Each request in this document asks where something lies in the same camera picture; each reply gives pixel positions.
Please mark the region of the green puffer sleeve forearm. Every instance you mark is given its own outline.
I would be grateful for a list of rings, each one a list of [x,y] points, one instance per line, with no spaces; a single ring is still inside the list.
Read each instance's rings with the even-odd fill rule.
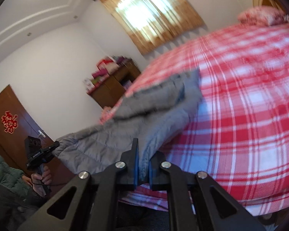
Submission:
[[[20,169],[10,167],[0,155],[0,185],[19,196],[26,198],[32,188],[31,179]]]

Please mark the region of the person's left hand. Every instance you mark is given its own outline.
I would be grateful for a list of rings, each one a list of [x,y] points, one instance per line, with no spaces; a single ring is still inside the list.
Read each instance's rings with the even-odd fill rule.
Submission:
[[[43,172],[33,173],[31,175],[33,190],[41,197],[46,197],[49,194],[48,186],[52,182],[52,176],[48,166],[43,165]]]

